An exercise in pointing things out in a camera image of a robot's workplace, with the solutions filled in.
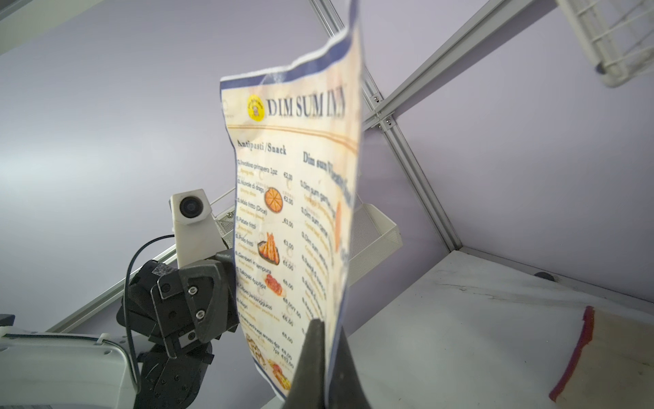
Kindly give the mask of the dim sum menu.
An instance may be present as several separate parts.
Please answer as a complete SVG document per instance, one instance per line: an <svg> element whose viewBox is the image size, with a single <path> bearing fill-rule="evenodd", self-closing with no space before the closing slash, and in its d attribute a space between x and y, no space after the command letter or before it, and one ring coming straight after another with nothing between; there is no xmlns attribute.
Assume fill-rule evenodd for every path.
<svg viewBox="0 0 654 409"><path fill-rule="evenodd" d="M359 3L319 50L289 66L225 77L235 151L238 317L280 399L296 388L311 321L332 368L347 291L363 102Z"/></svg>

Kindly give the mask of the beige oven mitt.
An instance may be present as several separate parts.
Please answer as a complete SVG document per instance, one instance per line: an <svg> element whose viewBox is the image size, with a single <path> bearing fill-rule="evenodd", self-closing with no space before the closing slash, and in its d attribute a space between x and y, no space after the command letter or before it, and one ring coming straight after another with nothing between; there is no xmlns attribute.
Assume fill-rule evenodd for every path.
<svg viewBox="0 0 654 409"><path fill-rule="evenodd" d="M582 321L548 398L558 408L652 408L653 325L591 306Z"/></svg>

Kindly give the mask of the white two-tier mesh shelf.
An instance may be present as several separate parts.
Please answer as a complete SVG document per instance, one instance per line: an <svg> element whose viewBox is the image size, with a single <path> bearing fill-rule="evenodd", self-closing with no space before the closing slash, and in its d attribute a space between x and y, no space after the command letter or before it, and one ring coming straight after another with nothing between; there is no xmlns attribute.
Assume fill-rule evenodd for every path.
<svg viewBox="0 0 654 409"><path fill-rule="evenodd" d="M398 225L376 206L357 199L353 218L348 284L369 274L403 246Z"/></svg>

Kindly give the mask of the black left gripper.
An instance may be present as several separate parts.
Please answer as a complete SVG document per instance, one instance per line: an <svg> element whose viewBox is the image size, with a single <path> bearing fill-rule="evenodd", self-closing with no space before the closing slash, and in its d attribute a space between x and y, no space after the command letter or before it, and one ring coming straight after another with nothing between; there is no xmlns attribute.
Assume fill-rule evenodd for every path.
<svg viewBox="0 0 654 409"><path fill-rule="evenodd" d="M170 358L238 328L236 272L232 250L180 269L151 260L131 280L117 313L119 325L165 350Z"/></svg>

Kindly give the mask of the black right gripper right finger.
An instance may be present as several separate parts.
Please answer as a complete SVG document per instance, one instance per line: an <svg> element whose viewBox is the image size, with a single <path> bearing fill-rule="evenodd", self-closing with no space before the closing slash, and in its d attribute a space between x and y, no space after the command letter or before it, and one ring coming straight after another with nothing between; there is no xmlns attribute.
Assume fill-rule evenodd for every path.
<svg viewBox="0 0 654 409"><path fill-rule="evenodd" d="M347 343L346 332L341 329L330 368L330 382L326 407L332 409L371 409Z"/></svg>

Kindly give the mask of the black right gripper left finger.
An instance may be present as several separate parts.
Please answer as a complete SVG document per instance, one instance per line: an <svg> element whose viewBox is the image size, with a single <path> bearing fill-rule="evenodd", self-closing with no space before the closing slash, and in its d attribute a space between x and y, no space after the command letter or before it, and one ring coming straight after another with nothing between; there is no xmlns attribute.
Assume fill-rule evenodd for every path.
<svg viewBox="0 0 654 409"><path fill-rule="evenodd" d="M283 409L325 407L325 323L311 320Z"/></svg>

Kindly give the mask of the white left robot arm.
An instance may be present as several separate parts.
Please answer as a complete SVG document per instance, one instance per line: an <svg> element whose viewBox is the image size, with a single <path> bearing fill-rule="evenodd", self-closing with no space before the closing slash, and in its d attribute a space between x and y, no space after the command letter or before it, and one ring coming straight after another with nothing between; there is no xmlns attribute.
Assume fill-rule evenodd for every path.
<svg viewBox="0 0 654 409"><path fill-rule="evenodd" d="M1 317L1 405L187 408L238 327L231 251L182 268L149 261L125 287L122 337L22 331Z"/></svg>

